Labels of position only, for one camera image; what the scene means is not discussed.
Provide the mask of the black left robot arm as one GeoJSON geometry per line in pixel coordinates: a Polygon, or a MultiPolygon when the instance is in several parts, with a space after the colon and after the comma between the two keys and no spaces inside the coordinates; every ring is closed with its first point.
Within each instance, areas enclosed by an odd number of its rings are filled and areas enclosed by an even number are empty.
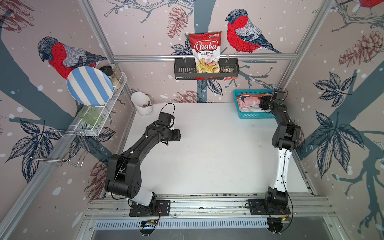
{"type": "Polygon", "coordinates": [[[158,143],[168,145],[181,139],[181,131],[173,129],[174,121],[174,115],[161,112],[133,146],[110,157],[105,179],[106,192],[112,196],[123,196],[144,207],[154,208],[155,193],[142,186],[141,163],[158,143]]]}

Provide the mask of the pink patterned shorts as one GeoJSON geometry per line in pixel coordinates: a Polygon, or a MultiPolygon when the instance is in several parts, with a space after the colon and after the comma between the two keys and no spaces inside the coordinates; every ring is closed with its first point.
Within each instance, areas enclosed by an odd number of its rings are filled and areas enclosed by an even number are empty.
{"type": "Polygon", "coordinates": [[[239,98],[237,99],[237,102],[240,109],[246,109],[250,107],[259,108],[261,104],[261,100],[259,98],[253,97],[239,98]]]}

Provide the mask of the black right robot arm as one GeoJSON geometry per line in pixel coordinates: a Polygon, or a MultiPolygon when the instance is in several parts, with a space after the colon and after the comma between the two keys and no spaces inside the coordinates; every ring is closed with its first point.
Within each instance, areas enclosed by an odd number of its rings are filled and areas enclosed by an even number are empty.
{"type": "Polygon", "coordinates": [[[284,91],[276,90],[272,95],[261,97],[260,107],[269,110],[277,121],[272,145],[278,150],[278,168],[273,185],[266,192],[264,208],[268,213],[287,213],[290,197],[288,193],[288,170],[293,151],[298,146],[301,127],[288,114],[284,103],[284,91]]]}

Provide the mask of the orange shorts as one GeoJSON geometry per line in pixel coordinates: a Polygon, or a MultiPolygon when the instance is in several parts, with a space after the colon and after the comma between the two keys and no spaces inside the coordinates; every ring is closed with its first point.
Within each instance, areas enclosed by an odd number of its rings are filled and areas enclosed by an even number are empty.
{"type": "Polygon", "coordinates": [[[239,97],[236,97],[237,99],[239,98],[245,98],[245,97],[253,97],[253,98],[261,98],[263,96],[265,96],[266,94],[260,94],[260,95],[250,95],[250,94],[242,94],[240,95],[239,97]]]}

